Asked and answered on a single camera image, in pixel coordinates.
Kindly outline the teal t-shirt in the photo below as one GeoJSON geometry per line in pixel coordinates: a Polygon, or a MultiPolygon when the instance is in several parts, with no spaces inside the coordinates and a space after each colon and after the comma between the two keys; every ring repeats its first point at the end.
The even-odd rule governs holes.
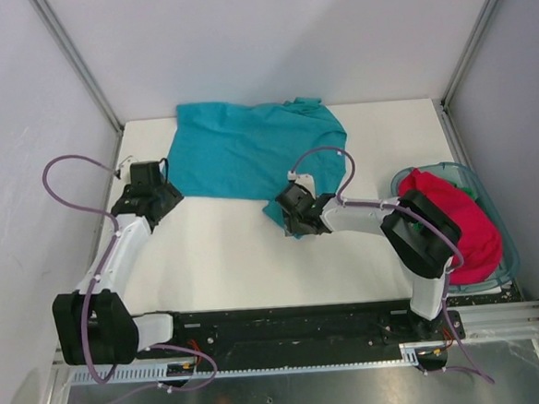
{"type": "Polygon", "coordinates": [[[184,196],[265,201],[265,215],[282,225],[275,198],[293,167],[319,194],[336,192],[346,174],[347,131],[319,99],[184,103],[176,120],[168,176],[184,196]]]}

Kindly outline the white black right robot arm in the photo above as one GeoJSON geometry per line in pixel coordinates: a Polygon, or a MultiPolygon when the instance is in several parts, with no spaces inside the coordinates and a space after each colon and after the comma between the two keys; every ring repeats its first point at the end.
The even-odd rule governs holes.
{"type": "Polygon", "coordinates": [[[382,200],[315,196],[297,182],[275,198],[289,235],[362,232],[385,237],[412,276],[410,332],[420,340],[440,331],[448,297],[449,275],[462,264],[461,228],[419,191],[382,200]]]}

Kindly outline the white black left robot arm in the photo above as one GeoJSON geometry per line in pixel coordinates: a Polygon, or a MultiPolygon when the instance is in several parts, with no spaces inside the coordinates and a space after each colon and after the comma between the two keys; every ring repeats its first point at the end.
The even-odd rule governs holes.
{"type": "Polygon", "coordinates": [[[186,349],[186,332],[171,315],[131,315],[123,297],[135,262],[155,228],[182,200],[167,161],[133,162],[120,198],[103,214],[113,230],[105,248],[77,287],[55,297],[56,332],[68,365],[130,364],[156,345],[175,357],[186,349]]]}

